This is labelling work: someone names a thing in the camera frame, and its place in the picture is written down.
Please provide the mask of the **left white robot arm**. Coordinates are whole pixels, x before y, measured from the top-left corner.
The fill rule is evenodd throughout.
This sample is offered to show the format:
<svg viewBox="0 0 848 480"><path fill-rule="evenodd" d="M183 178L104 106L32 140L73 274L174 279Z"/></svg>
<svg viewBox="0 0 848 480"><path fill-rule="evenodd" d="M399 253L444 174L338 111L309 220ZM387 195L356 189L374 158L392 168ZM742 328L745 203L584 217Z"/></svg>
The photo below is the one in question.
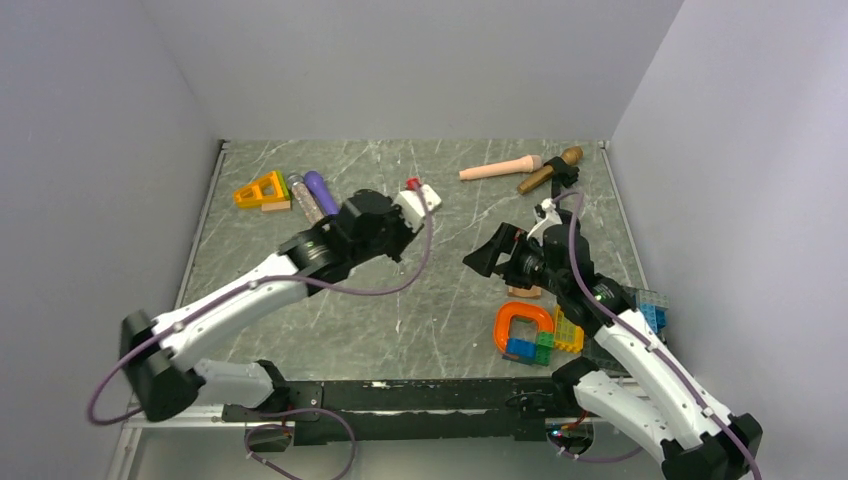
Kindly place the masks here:
<svg viewBox="0 0 848 480"><path fill-rule="evenodd" d="M345 287L353 269L379 256L398 262L420 232L432 234L441 198L416 183L389 198L357 191L340 211L296 233L243 276L154 318L143 311L122 322L120 367L147 420L161 422L193 405L228 404L264 420L292 406L290 388L268 360L246 364L207 358L254 322L322 290L365 296Z"/></svg>

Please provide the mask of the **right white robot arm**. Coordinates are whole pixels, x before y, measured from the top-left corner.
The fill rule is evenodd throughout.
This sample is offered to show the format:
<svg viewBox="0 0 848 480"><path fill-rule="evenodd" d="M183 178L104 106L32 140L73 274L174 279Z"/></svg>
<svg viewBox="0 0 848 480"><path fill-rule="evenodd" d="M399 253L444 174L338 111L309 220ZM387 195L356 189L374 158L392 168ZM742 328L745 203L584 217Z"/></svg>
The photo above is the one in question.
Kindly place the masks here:
<svg viewBox="0 0 848 480"><path fill-rule="evenodd" d="M621 388L580 357L551 376L551 399L560 413L584 409L606 419L649 453L666 479L762 476L756 465L760 423L709 394L658 339L623 287L596 272L577 221L548 226L540 238L503 223L463 263L508 286L553 294L566 318L609 352L647 396Z"/></svg>

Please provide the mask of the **glitter tube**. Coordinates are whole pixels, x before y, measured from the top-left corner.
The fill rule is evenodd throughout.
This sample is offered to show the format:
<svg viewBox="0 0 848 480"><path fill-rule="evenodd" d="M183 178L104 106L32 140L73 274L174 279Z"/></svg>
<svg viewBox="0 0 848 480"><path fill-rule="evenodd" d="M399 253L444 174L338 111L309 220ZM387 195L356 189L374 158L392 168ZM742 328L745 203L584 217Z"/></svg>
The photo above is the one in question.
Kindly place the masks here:
<svg viewBox="0 0 848 480"><path fill-rule="evenodd" d="M286 177L286 181L293 198L300 205L306 219L312 225L320 222L324 218L324 212L306 186L304 178L299 174L290 174Z"/></svg>

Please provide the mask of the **small wooden block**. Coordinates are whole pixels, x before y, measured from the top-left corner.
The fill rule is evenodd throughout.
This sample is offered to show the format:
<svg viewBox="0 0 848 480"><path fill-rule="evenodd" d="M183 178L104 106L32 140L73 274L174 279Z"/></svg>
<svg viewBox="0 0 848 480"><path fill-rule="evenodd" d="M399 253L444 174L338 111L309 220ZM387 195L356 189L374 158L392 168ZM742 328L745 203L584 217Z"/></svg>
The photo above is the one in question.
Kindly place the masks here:
<svg viewBox="0 0 848 480"><path fill-rule="evenodd" d="M519 288L510 286L507 290L507 295L515 298L539 299L542 296L542 289L538 286L533 286L530 288Z"/></svg>

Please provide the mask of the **purple tube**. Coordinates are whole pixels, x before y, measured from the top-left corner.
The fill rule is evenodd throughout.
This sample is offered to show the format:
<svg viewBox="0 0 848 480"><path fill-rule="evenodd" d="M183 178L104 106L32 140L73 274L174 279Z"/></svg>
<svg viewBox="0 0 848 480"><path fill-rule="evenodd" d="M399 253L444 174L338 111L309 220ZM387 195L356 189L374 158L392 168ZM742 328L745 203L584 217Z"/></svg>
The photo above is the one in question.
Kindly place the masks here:
<svg viewBox="0 0 848 480"><path fill-rule="evenodd" d="M317 171L308 171L303 178L305 185L322 211L326 215L336 215L339 212L339 206L330 193L324 177Z"/></svg>

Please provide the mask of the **light wooden block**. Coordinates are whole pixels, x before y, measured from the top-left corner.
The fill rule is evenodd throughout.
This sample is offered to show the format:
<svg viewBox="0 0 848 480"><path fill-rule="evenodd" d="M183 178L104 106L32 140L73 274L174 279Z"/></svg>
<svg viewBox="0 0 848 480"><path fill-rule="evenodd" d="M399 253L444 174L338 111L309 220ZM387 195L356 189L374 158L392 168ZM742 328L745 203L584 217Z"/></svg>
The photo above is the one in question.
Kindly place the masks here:
<svg viewBox="0 0 848 480"><path fill-rule="evenodd" d="M260 210L263 213L290 211L291 210L291 201L290 200L283 200L283 201L277 201L277 202L264 203L260 206Z"/></svg>

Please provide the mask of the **blue toy brick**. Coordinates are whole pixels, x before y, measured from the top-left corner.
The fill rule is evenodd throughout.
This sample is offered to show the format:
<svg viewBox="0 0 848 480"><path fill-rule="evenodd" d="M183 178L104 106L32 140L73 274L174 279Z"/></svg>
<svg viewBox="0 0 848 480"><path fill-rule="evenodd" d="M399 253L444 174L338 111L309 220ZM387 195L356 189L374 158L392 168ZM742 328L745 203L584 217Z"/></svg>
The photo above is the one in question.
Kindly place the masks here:
<svg viewBox="0 0 848 480"><path fill-rule="evenodd" d="M520 338L507 340L502 357L513 362L534 365L536 363L536 344Z"/></svg>

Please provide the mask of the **green toy brick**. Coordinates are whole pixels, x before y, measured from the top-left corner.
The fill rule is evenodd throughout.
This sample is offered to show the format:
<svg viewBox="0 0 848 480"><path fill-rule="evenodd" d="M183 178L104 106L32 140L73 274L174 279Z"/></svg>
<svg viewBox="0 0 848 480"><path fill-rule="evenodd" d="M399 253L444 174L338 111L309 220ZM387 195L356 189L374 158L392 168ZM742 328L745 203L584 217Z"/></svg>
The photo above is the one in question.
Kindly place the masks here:
<svg viewBox="0 0 848 480"><path fill-rule="evenodd" d="M535 339L534 364L548 366L554 348L554 334L546 331L538 331Z"/></svg>

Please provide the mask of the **orange triangle toy block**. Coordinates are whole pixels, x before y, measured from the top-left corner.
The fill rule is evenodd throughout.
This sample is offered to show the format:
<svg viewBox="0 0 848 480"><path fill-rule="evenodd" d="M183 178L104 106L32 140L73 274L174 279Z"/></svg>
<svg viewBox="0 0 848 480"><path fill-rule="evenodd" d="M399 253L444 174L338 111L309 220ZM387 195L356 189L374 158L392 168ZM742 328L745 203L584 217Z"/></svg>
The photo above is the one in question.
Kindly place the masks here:
<svg viewBox="0 0 848 480"><path fill-rule="evenodd" d="M273 170L240 187L233 193L234 204L242 209L260 208L264 203L291 201L291 194L278 170Z"/></svg>

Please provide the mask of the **yellow toy brick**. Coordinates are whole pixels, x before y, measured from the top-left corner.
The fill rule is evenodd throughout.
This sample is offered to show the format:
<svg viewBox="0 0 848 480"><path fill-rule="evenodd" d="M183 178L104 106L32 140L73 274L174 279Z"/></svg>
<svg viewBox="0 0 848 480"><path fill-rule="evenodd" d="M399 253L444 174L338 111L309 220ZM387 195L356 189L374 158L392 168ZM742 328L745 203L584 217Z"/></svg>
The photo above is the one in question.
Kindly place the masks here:
<svg viewBox="0 0 848 480"><path fill-rule="evenodd" d="M562 308L554 310L554 347L570 354L581 354L584 348L584 331L565 317Z"/></svg>

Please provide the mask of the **black microphone stand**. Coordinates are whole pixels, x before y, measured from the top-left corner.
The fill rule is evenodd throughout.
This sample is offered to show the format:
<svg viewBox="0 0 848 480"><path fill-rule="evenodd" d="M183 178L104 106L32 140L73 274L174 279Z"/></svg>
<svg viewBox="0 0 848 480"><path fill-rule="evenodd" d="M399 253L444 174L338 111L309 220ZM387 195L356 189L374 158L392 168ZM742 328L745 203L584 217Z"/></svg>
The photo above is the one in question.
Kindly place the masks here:
<svg viewBox="0 0 848 480"><path fill-rule="evenodd" d="M564 190L570 189L578 180L579 168L569 165L562 157L556 156L544 163L551 170L550 197L558 197Z"/></svg>

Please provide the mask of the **gold microphone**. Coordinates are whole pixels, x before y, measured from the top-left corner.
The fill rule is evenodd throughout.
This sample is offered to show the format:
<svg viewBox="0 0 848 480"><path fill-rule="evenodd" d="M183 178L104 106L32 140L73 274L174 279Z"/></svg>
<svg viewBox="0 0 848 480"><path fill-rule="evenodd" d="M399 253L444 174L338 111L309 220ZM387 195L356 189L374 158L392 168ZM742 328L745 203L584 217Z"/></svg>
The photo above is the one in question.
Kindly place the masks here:
<svg viewBox="0 0 848 480"><path fill-rule="evenodd" d="M549 160L543 160L538 155L520 157L518 159L520 171L529 173L529 176L516 187L516 191L525 195L548 180L558 182L563 188L571 187L578 180L579 168L577 164L583 156L583 149L579 146L573 146Z"/></svg>

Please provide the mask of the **grey baseplate with blue bricks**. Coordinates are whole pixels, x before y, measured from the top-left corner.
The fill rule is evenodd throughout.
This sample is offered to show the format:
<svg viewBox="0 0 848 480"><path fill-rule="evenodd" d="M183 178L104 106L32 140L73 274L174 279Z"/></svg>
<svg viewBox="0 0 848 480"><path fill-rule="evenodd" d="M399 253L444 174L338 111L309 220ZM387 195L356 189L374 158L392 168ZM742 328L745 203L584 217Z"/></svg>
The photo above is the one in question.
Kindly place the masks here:
<svg viewBox="0 0 848 480"><path fill-rule="evenodd" d="M634 299L651 329L657 334L661 333L667 325L669 297L653 290L635 287L625 286L624 291Z"/></svg>

